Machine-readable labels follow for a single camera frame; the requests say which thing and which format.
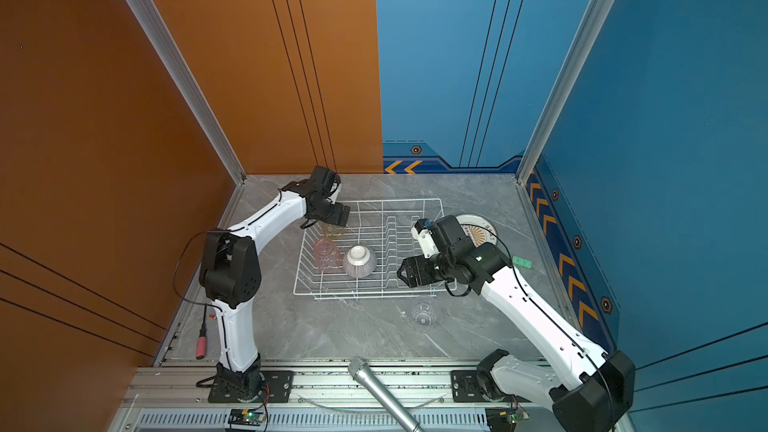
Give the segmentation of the aluminium front rail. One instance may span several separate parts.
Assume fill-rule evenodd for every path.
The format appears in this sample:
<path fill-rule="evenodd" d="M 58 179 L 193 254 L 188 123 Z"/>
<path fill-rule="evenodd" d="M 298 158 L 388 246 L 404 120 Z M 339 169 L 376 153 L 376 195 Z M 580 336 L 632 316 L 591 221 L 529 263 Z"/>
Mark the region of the aluminium front rail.
<path fill-rule="evenodd" d="M 264 361 L 261 371 L 293 371 L 288 403 L 209 403 L 216 365 L 195 363 L 139 369 L 112 422 L 115 431 L 226 431 L 233 408 L 263 409 L 265 431 L 404 431 L 348 372 L 351 359 Z M 455 403 L 450 372 L 476 369 L 483 360 L 449 358 L 365 360 L 377 378 L 420 423 L 422 431 L 489 430 L 486 408 L 526 411 L 530 419 L 515 431 L 550 420 L 565 431 L 553 412 L 521 396 L 496 402 Z M 612 430 L 627 431 L 628 411 Z"/>

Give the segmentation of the red handled screwdriver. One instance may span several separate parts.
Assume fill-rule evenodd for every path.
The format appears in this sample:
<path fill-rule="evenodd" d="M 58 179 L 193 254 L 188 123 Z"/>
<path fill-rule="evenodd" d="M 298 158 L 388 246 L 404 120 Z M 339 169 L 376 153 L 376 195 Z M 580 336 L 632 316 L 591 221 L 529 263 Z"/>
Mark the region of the red handled screwdriver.
<path fill-rule="evenodd" d="M 207 306 L 204 306 L 196 342 L 195 358 L 203 360 L 207 355 Z"/>

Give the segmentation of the left circuit board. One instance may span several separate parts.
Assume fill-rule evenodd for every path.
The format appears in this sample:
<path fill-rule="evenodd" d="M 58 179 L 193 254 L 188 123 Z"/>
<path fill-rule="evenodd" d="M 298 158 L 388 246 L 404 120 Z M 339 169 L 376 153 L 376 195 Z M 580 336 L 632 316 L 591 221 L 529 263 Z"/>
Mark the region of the left circuit board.
<path fill-rule="evenodd" d="M 268 425 L 267 413 L 263 409 L 233 408 L 229 412 L 226 431 L 265 431 Z"/>

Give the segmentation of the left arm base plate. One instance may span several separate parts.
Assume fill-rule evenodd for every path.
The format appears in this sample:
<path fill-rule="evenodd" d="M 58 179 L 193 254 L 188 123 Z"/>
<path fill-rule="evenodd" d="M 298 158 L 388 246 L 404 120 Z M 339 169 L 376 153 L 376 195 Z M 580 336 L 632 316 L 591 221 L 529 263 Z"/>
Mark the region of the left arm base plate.
<path fill-rule="evenodd" d="M 217 373 L 213 379 L 207 401 L 209 403 L 262 403 L 289 402 L 294 382 L 293 371 L 257 371 L 255 374 L 232 376 L 228 371 Z"/>

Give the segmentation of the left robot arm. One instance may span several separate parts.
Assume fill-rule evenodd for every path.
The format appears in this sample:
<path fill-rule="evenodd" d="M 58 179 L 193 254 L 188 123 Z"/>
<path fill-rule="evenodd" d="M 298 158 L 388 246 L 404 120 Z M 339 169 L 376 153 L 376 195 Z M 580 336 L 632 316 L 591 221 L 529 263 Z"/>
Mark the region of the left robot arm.
<path fill-rule="evenodd" d="M 241 222 L 205 234 L 199 282 L 215 310 L 220 339 L 209 402 L 259 399 L 265 387 L 253 322 L 254 298 L 262 282 L 259 254 L 301 218 L 306 226 L 323 222 L 344 227 L 350 207 L 337 201 L 340 186 L 336 172 L 317 166 L 308 178 L 286 184 Z"/>

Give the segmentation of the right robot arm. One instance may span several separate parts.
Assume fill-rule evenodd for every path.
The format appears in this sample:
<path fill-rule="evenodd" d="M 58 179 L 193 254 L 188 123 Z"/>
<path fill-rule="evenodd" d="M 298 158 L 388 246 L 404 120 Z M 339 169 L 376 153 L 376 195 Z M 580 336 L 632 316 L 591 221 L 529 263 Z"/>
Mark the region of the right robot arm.
<path fill-rule="evenodd" d="M 495 245 L 456 259 L 445 253 L 405 259 L 397 276 L 410 288 L 466 284 L 500 310 L 542 354 L 537 366 L 498 349 L 477 366 L 481 393 L 492 401 L 521 396 L 551 410 L 566 431 L 610 431 L 633 404 L 636 368 L 621 351 L 606 352 L 577 331 L 524 279 Z"/>

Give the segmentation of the green plastic block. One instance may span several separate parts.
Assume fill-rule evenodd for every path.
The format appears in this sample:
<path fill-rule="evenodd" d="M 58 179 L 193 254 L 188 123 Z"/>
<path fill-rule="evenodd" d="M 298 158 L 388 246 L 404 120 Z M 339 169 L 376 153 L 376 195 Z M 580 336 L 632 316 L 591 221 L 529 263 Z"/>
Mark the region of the green plastic block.
<path fill-rule="evenodd" d="M 531 269 L 533 267 L 533 263 L 530 260 L 523 259 L 517 256 L 514 256 L 512 258 L 512 261 L 516 267 L 525 268 L 525 269 Z"/>

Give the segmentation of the right circuit board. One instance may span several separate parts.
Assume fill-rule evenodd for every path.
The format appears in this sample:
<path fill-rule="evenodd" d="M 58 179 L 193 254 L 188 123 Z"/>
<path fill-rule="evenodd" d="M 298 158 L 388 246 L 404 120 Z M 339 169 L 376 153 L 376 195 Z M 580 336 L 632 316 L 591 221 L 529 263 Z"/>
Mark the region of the right circuit board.
<path fill-rule="evenodd" d="M 511 408 L 486 408 L 485 415 L 490 432 L 514 432 L 520 422 L 530 419 L 526 411 Z"/>

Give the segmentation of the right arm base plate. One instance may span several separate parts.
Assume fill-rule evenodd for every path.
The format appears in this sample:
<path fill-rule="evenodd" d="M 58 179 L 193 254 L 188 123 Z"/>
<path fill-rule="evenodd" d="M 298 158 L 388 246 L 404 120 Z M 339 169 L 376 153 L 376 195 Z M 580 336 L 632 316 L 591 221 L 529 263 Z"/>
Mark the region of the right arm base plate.
<path fill-rule="evenodd" d="M 496 402 L 499 398 L 492 390 L 488 375 L 476 369 L 452 370 L 450 381 L 455 403 Z"/>

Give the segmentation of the yellow plastic cup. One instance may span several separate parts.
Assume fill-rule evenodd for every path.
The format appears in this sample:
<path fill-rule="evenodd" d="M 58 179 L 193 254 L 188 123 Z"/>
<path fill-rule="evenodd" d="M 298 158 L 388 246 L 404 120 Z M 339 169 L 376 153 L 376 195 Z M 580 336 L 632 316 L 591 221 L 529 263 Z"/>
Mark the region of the yellow plastic cup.
<path fill-rule="evenodd" d="M 337 225 L 322 223 L 321 230 L 324 237 L 332 240 L 341 239 L 346 235 L 346 228 Z"/>

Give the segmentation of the clear plastic cup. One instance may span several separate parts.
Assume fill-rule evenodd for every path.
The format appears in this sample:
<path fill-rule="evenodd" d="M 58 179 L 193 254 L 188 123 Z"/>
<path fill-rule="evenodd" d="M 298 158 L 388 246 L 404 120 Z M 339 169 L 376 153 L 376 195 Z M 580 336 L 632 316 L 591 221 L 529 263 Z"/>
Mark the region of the clear plastic cup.
<path fill-rule="evenodd" d="M 419 300 L 413 303 L 410 317 L 419 326 L 432 327 L 439 321 L 439 312 L 432 301 Z"/>

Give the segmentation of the circuit board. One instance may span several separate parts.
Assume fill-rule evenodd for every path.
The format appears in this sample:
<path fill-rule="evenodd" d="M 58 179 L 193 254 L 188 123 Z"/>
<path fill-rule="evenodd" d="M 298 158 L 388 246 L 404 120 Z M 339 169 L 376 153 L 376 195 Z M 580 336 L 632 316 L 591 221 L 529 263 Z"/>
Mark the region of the circuit board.
<path fill-rule="evenodd" d="M 268 425 L 267 413 L 263 409 L 233 408 L 229 412 L 226 431 L 265 431 Z"/>
<path fill-rule="evenodd" d="M 486 408 L 485 415 L 490 432 L 514 432 L 520 422 L 530 419 L 526 411 L 511 408 Z"/>

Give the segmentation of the pink plastic cup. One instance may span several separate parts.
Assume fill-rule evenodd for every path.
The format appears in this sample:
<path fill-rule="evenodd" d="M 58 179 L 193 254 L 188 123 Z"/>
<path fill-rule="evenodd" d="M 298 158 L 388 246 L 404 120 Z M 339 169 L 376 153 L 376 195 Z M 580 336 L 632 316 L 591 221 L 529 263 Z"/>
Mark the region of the pink plastic cup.
<path fill-rule="evenodd" d="M 343 266 L 343 256 L 336 243 L 328 238 L 319 239 L 314 247 L 313 254 L 315 267 L 320 272 L 328 272 Z"/>

